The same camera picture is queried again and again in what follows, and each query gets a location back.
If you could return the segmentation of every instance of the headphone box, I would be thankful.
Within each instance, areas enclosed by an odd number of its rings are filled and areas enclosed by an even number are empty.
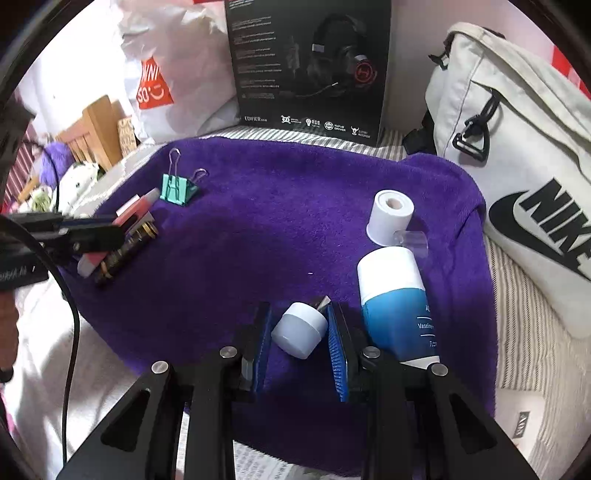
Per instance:
[[[376,147],[391,0],[225,0],[241,124]]]

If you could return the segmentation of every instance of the nike logo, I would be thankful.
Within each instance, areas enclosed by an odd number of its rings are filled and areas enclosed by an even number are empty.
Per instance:
[[[587,216],[572,197],[567,192],[561,194],[561,191],[560,183],[552,179],[519,203],[526,212],[533,210],[531,219],[548,234],[560,252],[528,232],[515,219],[514,206],[527,190],[501,198],[491,206],[488,216],[493,226],[505,237],[591,281],[581,272],[579,261],[581,256],[591,258],[591,237],[573,247],[579,238],[591,234],[591,225],[587,224]]]

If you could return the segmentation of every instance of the nike bag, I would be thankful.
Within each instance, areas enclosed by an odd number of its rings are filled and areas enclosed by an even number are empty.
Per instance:
[[[438,155],[480,187],[485,231],[576,338],[591,335],[591,102],[546,61],[454,25],[426,101]]]

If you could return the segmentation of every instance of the striped fabric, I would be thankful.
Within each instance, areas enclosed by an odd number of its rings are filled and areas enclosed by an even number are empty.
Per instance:
[[[402,136],[386,132],[377,148],[301,132],[233,127],[207,137],[299,142],[399,161]],[[76,213],[91,215],[159,147],[143,146],[119,162],[81,199]],[[485,237],[496,298],[499,336],[496,387],[541,392],[544,420],[530,463],[541,480],[558,480],[591,434],[591,339],[564,330],[533,281]]]
[[[31,124],[25,133],[24,139],[35,140],[36,138],[37,134],[35,133],[35,129]],[[17,161],[8,175],[6,191],[4,192],[3,199],[4,206],[9,206],[20,195],[23,188],[29,181],[29,173],[31,172],[31,167],[33,166],[34,161],[35,158],[31,154],[29,147],[21,145],[17,152]]]
[[[371,155],[378,158],[399,161],[406,156],[402,146],[402,136],[398,132],[386,130],[382,141],[377,147],[367,147],[337,138],[320,137],[304,132],[290,132],[285,130],[275,130],[258,127],[231,127],[212,135],[206,135],[204,138],[226,137],[244,140],[268,140],[276,142],[297,142],[306,145],[317,145],[319,147],[337,148],[338,150],[348,150],[363,155]]]
[[[530,464],[557,480],[591,434],[591,339],[573,339],[532,279],[486,238],[495,288],[496,387],[540,392],[544,420]]]

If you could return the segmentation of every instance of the white bottle cap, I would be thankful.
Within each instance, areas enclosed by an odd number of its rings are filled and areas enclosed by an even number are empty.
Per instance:
[[[305,360],[328,329],[328,322],[318,310],[305,303],[294,303],[271,332],[273,341],[291,356]]]
[[[401,288],[425,290],[413,253],[404,247],[380,248],[357,265],[361,305],[382,293]]]

